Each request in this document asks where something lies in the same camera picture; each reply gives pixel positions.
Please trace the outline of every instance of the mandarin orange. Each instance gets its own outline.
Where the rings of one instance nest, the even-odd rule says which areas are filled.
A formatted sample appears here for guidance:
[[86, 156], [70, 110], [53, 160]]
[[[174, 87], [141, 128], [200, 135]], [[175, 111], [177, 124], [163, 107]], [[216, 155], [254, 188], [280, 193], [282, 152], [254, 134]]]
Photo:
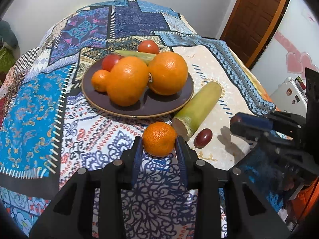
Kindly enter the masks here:
[[147, 82], [147, 65], [137, 57], [125, 57], [112, 68], [106, 90], [112, 102], [126, 107], [139, 100]]
[[165, 157], [174, 149], [177, 137], [175, 129], [165, 122], [150, 124], [143, 133], [143, 145], [152, 156]]
[[97, 70], [92, 78], [91, 78], [91, 83], [94, 88], [94, 90], [98, 92], [106, 92], [106, 84], [108, 80], [110, 72], [106, 70]]
[[172, 95], [180, 91], [188, 78], [184, 58], [174, 52], [159, 53], [148, 65], [152, 81], [149, 88], [159, 95]]

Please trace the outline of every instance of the purple plate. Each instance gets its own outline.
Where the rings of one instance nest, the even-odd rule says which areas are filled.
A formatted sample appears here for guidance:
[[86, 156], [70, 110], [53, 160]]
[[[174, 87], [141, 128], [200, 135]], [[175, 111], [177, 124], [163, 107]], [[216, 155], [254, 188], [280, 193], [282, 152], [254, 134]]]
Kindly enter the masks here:
[[155, 94], [146, 87], [138, 102], [128, 107], [121, 107], [111, 102], [107, 94], [99, 93], [93, 89], [91, 78], [97, 70], [102, 69], [101, 64], [102, 60], [99, 60], [87, 70], [82, 80], [82, 91], [94, 107], [111, 115], [137, 119], [166, 115], [184, 107], [194, 93], [193, 79], [190, 74], [188, 74], [186, 84], [182, 90], [176, 94], [162, 96]]

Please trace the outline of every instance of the red tomato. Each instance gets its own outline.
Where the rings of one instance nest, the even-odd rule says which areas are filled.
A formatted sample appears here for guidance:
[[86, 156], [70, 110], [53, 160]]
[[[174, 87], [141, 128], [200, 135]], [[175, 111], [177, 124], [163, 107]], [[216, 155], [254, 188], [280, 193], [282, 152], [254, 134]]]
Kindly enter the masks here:
[[139, 52], [158, 54], [159, 46], [152, 40], [144, 40], [138, 45]]
[[117, 64], [123, 56], [117, 54], [110, 54], [103, 58], [102, 69], [111, 72], [113, 66]]

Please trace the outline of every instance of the door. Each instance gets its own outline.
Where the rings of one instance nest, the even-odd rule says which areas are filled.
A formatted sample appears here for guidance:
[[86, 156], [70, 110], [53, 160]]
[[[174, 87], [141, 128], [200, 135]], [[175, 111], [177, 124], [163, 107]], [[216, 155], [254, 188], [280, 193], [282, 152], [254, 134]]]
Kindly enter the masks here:
[[286, 0], [237, 0], [221, 36], [249, 68], [273, 31]]

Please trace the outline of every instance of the tablecloth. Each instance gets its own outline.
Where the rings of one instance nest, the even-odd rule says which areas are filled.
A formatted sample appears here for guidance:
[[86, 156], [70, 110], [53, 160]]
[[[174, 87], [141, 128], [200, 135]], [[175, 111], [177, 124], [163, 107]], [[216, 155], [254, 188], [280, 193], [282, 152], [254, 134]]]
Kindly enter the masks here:
[[[124, 119], [92, 107], [81, 91], [85, 71], [116, 49], [136, 50], [144, 40], [161, 52], [184, 57], [196, 94], [209, 81], [222, 87], [218, 104], [199, 130], [212, 141], [196, 149], [200, 159], [229, 169], [252, 143], [233, 136], [229, 119], [237, 112], [262, 115], [274, 104], [258, 91], [253, 75], [225, 42], [202, 38], [170, 8], [140, 0], [89, 5], [52, 26], [39, 47], [24, 54], [0, 89], [0, 193], [8, 213], [28, 235], [54, 195], [80, 167], [103, 168], [132, 146], [155, 119]], [[188, 142], [193, 146], [193, 138]], [[222, 237], [227, 236], [223, 190]], [[93, 235], [98, 236], [98, 190]], [[137, 184], [122, 191], [127, 238], [192, 238], [197, 191], [183, 187], [175, 152], [153, 159], [143, 154]]]

